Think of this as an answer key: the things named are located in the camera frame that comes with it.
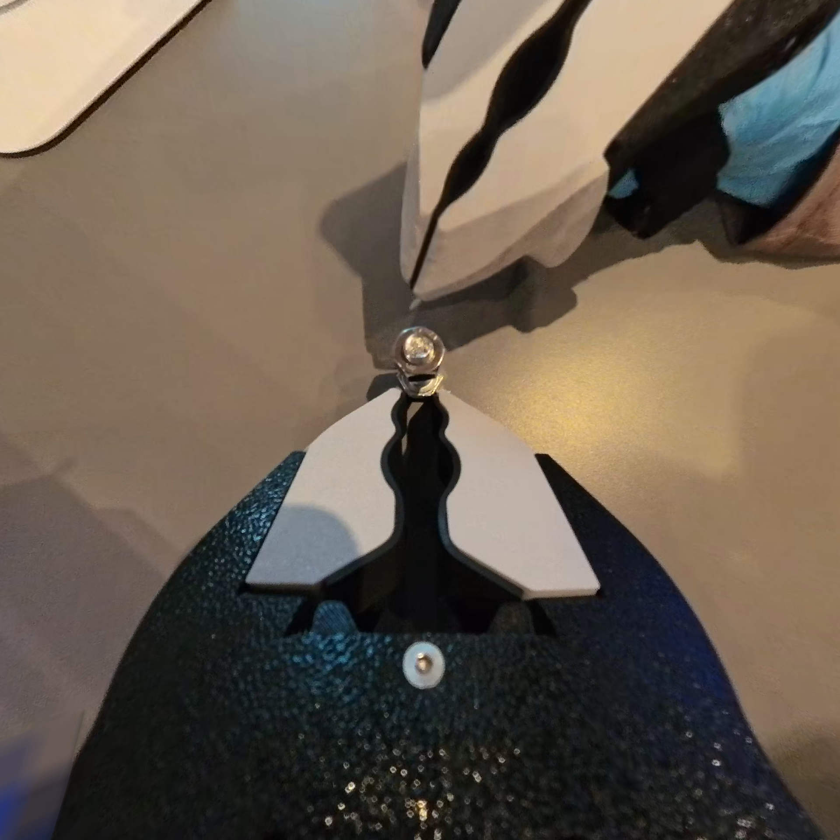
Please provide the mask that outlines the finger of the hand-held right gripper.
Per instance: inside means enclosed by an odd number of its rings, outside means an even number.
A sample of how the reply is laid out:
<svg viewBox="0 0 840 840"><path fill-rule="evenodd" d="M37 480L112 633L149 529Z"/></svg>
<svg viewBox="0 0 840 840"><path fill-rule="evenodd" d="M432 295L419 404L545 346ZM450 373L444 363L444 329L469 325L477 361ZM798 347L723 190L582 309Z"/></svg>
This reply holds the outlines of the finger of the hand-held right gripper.
<svg viewBox="0 0 840 840"><path fill-rule="evenodd" d="M423 42L423 83L402 196L401 270L412 292L478 280L563 183L526 125L559 81L588 2L459 2Z"/></svg>
<svg viewBox="0 0 840 840"><path fill-rule="evenodd" d="M623 126L719 19L722 1L582 1L589 6L572 36L559 81L526 125L549 141L557 163L540 174L563 183L540 218L476 282L453 292L413 292L432 301L471 287L522 258L556 267L591 231L608 189L606 149ZM445 27L459 2L433 2L429 22Z"/></svg>

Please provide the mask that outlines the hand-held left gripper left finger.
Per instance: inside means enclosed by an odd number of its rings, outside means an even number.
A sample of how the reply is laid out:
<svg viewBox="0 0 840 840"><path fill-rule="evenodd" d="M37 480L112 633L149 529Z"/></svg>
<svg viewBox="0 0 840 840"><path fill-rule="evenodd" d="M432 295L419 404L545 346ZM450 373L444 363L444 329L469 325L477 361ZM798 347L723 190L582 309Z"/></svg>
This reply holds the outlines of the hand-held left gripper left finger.
<svg viewBox="0 0 840 840"><path fill-rule="evenodd" d="M388 456L403 435L402 396L390 388L309 445L246 585L332 585L398 543L403 505Z"/></svg>

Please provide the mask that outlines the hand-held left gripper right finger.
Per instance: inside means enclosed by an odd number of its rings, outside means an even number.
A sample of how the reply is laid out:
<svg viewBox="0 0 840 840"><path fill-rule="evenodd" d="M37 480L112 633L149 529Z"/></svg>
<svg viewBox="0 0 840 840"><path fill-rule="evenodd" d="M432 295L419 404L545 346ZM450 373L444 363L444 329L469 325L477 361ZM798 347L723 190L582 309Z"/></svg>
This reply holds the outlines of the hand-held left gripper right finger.
<svg viewBox="0 0 840 840"><path fill-rule="evenodd" d="M441 392L458 457L446 497L448 539L523 600L588 596L600 583L535 453L495 419Z"/></svg>

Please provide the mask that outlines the silver hex bolt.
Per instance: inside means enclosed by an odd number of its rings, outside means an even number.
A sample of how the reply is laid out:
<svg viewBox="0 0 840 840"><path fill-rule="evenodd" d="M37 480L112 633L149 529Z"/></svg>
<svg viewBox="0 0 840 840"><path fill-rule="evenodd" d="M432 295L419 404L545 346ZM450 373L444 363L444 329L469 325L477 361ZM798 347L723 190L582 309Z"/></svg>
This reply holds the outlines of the silver hex bolt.
<svg viewBox="0 0 840 840"><path fill-rule="evenodd" d="M444 360L435 371L404 371L396 366L397 379L404 393L415 399L433 396L443 381Z"/></svg>

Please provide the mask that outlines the silver hex nut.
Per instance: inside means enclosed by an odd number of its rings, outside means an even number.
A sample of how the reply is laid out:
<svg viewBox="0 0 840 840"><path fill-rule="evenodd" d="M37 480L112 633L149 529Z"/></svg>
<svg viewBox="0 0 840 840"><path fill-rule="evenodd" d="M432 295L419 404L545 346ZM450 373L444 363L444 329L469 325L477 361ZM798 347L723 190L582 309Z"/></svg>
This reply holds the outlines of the silver hex nut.
<svg viewBox="0 0 840 840"><path fill-rule="evenodd" d="M435 331L415 326L401 331L394 343L395 364L404 371L435 371L445 357L445 345Z"/></svg>

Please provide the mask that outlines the person's right forearm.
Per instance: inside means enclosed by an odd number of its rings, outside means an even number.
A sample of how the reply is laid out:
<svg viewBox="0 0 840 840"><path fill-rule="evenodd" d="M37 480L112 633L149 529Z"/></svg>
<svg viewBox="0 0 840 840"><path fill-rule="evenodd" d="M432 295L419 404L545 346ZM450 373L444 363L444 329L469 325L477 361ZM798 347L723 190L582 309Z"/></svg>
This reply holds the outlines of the person's right forearm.
<svg viewBox="0 0 840 840"><path fill-rule="evenodd" d="M748 250L783 259L838 260L839 148L802 198Z"/></svg>

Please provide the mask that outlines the person's right hand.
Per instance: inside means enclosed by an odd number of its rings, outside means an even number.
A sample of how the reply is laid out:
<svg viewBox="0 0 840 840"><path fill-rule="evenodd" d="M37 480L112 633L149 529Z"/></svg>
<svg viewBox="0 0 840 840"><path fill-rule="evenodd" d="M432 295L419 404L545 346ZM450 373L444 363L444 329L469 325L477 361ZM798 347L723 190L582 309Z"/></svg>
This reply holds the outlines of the person's right hand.
<svg viewBox="0 0 840 840"><path fill-rule="evenodd" d="M730 154L717 189L770 207L838 131L839 16L801 54L718 112Z"/></svg>

